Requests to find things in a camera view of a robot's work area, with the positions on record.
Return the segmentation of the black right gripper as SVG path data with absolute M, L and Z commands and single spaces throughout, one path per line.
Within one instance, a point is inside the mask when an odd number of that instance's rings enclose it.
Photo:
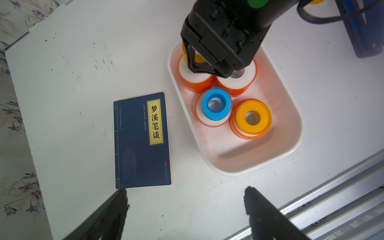
M 251 31 L 239 20 L 224 1 L 196 1 L 181 31 L 193 73 L 228 78 L 250 65 L 270 28 Z

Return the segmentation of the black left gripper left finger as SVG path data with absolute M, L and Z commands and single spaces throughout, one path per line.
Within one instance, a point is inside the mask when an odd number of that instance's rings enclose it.
M 119 189 L 65 239 L 120 240 L 129 208 L 126 189 Z

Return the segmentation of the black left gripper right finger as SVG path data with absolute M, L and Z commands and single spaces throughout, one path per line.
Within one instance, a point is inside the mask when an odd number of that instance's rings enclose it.
M 254 240 L 308 239 L 257 189 L 247 187 L 244 202 Z

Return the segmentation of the orange sealing tape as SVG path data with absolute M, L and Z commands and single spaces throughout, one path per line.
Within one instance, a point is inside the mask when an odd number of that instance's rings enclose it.
M 184 85 L 194 93 L 202 93 L 210 89 L 215 77 L 209 74 L 195 74 L 187 66 L 187 57 L 183 55 L 178 63 L 178 70 Z
M 217 87 L 225 89 L 232 97 L 243 94 L 253 83 L 257 76 L 257 63 L 255 60 L 240 71 L 234 71 L 230 77 L 217 77 Z
M 237 125 L 234 123 L 234 115 L 235 115 L 235 112 L 236 112 L 236 108 L 237 108 L 237 106 L 238 106 L 238 104 L 239 103 L 237 103 L 236 104 L 236 106 L 234 107 L 234 109 L 233 109 L 233 112 L 232 112 L 232 115 L 231 115 L 231 118 L 230 118 L 230 121 L 229 121 L 229 123 L 230 123 L 230 127 L 231 127 L 231 129 L 232 129 L 232 131 L 234 132 L 234 134 L 236 134 L 238 137 L 240 137 L 240 138 L 242 138 L 242 139 L 246 139 L 246 140 L 254 140 L 254 139 L 259 139 L 259 138 L 261 138 L 261 137 L 263 137 L 263 136 L 256 136 L 256 137 L 250 137 L 249 135 L 248 136 L 245 136 L 244 134 L 242 134 L 241 132 L 239 132 L 239 129 L 238 129 L 238 127 L 237 127 Z M 247 114 L 247 122 L 248 123 L 250 123 L 250 124 L 255 124 L 256 123 L 256 117 L 255 117 L 255 115 L 250 115 L 250 114 Z
M 212 127 L 212 128 L 216 128 L 216 127 L 219 127 L 223 124 L 225 124 L 229 119 L 230 119 L 230 116 L 231 116 L 231 113 L 232 111 L 230 111 L 226 117 L 222 120 L 219 120 L 219 121 L 214 121 L 214 120 L 210 120 L 208 119 L 205 114 L 203 113 L 203 108 L 202 108 L 202 98 L 203 98 L 203 94 L 201 94 L 197 100 L 197 103 L 196 103 L 196 107 L 195 107 L 195 112 L 196 112 L 196 116 L 197 118 L 199 119 L 199 121 L 208 126 L 208 127 Z

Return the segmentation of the blue sealing tape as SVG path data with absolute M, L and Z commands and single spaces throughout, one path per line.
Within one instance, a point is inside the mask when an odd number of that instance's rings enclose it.
M 212 121 L 220 121 L 232 112 L 230 94 L 222 88 L 207 90 L 202 96 L 202 111 Z

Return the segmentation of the white storage box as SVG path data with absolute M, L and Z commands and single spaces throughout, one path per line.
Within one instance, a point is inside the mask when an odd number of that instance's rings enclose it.
M 177 41 L 168 56 L 168 71 L 206 164 L 225 176 L 239 176 L 274 163 L 294 152 L 303 138 L 303 118 L 290 90 L 262 45 L 254 59 L 258 66 L 255 81 L 234 103 L 260 100 L 272 113 L 272 127 L 263 137 L 245 140 L 236 136 L 226 122 L 208 127 L 196 116 L 195 104 L 199 94 L 187 89 L 178 70 L 182 57 L 182 42 Z

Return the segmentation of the orange sealing tape bottom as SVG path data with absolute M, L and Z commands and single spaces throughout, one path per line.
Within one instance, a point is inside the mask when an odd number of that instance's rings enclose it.
M 254 140 L 254 139 L 259 139 L 259 138 L 261 138 L 261 137 L 263 137 L 263 136 L 256 136 L 256 137 L 250 137 L 249 135 L 248 136 L 245 136 L 244 134 L 242 134 L 241 132 L 239 132 L 239 129 L 238 129 L 238 127 L 237 127 L 237 125 L 234 123 L 234 115 L 235 115 L 235 112 L 236 112 L 236 108 L 237 108 L 237 106 L 238 106 L 238 104 L 239 103 L 237 103 L 236 104 L 236 106 L 234 107 L 234 109 L 233 109 L 233 112 L 232 112 L 232 115 L 231 115 L 231 118 L 230 118 L 230 121 L 229 121 L 229 123 L 230 123 L 230 127 L 231 127 L 231 129 L 232 129 L 232 131 L 234 132 L 234 134 L 236 134 L 238 137 L 240 137 L 240 138 L 242 138 L 242 139 L 246 139 L 246 140 Z M 255 115 L 250 115 L 250 114 L 247 114 L 247 122 L 248 123 L 250 123 L 250 124 L 255 124 L 256 123 L 256 117 L 255 117 Z

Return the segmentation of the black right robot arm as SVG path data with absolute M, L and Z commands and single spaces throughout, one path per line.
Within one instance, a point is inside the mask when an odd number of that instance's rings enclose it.
M 228 78 L 234 71 L 244 69 L 272 23 L 292 7 L 306 22 L 322 25 L 357 17 L 379 6 L 381 1 L 327 18 L 309 14 L 305 10 L 309 4 L 310 1 L 196 1 L 181 31 L 189 70 Z

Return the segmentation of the blue book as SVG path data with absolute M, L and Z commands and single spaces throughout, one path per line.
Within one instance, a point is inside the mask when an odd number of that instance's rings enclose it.
M 172 183 L 165 93 L 114 102 L 116 189 Z

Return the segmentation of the aluminium front rail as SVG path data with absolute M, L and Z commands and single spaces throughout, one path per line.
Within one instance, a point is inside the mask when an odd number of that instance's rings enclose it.
M 378 152 L 277 208 L 308 240 L 384 237 L 384 153 Z M 249 226 L 232 240 L 254 240 Z

